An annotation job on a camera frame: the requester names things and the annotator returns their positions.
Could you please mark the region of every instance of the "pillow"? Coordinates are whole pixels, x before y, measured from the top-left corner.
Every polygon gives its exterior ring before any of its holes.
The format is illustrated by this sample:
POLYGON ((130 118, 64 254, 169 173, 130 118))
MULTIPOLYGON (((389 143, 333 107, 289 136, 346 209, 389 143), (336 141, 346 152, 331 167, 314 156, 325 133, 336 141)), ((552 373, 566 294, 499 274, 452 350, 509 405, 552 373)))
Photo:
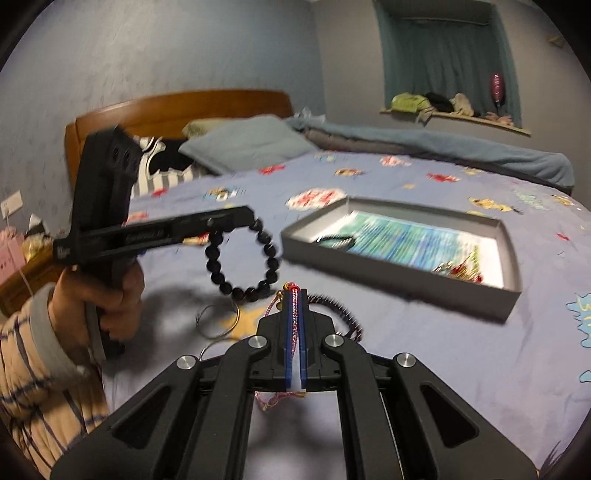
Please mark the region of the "pillow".
POLYGON ((217 174, 268 167, 317 150, 275 115, 227 122, 178 149, 217 174))
POLYGON ((221 127, 227 122, 231 122, 233 118, 200 118, 191 120, 183 128, 183 135, 187 138, 202 137, 217 127, 221 127))
POLYGON ((138 181, 131 190, 131 198, 147 195, 179 183, 207 175, 207 171, 195 165, 192 158, 179 153, 185 140, 168 140, 156 137, 136 137, 144 151, 139 164, 138 181))

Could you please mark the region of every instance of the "gray box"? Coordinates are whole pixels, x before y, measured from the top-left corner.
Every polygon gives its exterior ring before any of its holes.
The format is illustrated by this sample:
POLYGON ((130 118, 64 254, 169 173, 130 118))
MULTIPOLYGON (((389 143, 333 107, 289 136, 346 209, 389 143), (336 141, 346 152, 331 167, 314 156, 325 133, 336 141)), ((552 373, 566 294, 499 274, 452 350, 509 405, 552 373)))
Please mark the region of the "gray box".
POLYGON ((506 321, 522 291, 509 233, 503 222, 489 217, 409 203, 347 197, 286 227, 281 232, 281 241, 286 260, 486 319, 506 321), (354 210, 496 240, 504 287, 470 283, 310 242, 310 238, 354 210))

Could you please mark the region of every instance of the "window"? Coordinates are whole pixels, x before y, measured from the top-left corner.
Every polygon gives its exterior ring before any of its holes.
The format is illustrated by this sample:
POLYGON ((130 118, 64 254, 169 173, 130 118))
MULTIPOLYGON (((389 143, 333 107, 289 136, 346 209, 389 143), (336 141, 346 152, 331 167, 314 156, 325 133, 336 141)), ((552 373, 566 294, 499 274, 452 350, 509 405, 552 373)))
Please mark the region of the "window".
POLYGON ((521 107, 508 40, 493 5, 488 22, 401 18, 388 5, 375 3, 382 49, 386 105, 399 93, 439 93, 450 99, 464 93, 481 115, 496 112, 491 77, 500 73, 505 83, 501 115, 511 115, 521 126, 521 107))

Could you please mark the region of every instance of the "hand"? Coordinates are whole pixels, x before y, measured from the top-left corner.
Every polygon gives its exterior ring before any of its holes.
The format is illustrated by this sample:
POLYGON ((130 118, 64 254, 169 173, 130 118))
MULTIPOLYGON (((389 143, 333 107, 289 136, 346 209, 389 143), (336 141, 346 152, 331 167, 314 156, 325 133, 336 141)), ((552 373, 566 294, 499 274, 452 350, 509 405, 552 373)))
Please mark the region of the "hand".
POLYGON ((144 273, 135 262, 122 279, 122 290, 107 288, 99 280, 66 269, 57 282, 48 311, 51 325, 64 351, 90 346, 85 302, 103 309, 100 328, 114 340, 129 340, 139 328, 144 273))

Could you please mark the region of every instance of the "wall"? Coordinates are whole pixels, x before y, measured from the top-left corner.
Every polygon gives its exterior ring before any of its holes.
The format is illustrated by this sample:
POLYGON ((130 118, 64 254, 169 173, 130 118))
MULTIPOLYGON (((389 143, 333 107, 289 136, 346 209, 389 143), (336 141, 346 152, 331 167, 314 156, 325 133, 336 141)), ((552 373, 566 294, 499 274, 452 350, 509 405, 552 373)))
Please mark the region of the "wall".
MULTIPOLYGON (((511 45, 521 95, 523 127, 531 138, 500 129, 434 118, 427 129, 486 138, 565 154, 575 169, 574 196, 591 207, 591 82, 568 46, 546 36, 557 33, 538 8, 514 0, 495 1, 511 45)), ((323 62, 329 121, 376 127, 423 128, 403 116, 380 115, 384 65, 372 0, 322 0, 314 17, 323 62)))
POLYGON ((187 89, 284 90, 324 112, 320 53, 302 0, 56 0, 0 72, 0 199, 55 231, 71 206, 64 127, 124 100, 187 89))

